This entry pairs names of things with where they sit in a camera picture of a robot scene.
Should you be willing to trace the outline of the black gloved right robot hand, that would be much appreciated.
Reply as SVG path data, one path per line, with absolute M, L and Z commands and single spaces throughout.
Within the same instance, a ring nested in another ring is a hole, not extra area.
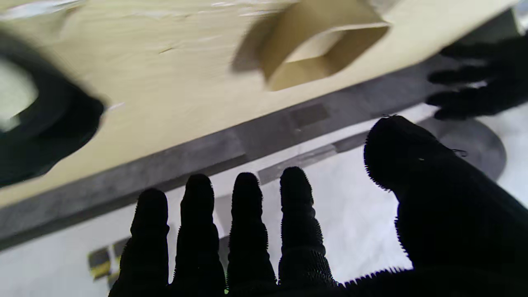
M 398 200 L 395 220 L 412 269 L 390 268 L 340 284 L 325 257 L 314 198 L 302 169 L 280 177 L 282 256 L 278 275 L 252 173 L 232 194 L 228 267 L 219 261 L 214 191 L 189 177 L 173 282 L 168 282 L 167 197 L 138 197 L 131 237 L 111 297 L 522 297 L 527 295 L 527 209 L 484 173 L 402 116 L 379 119 L 367 135 L 369 177 Z

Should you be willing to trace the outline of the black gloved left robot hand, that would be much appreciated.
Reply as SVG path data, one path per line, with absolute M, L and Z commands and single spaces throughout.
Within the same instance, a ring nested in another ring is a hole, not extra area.
M 464 65 L 456 70 L 441 70 L 428 81 L 450 88 L 432 94 L 426 104 L 438 108 L 438 120 L 467 120 L 494 116 L 527 102 L 527 36 L 497 43 L 449 45 L 444 57 L 456 60 L 481 60 L 482 65 Z

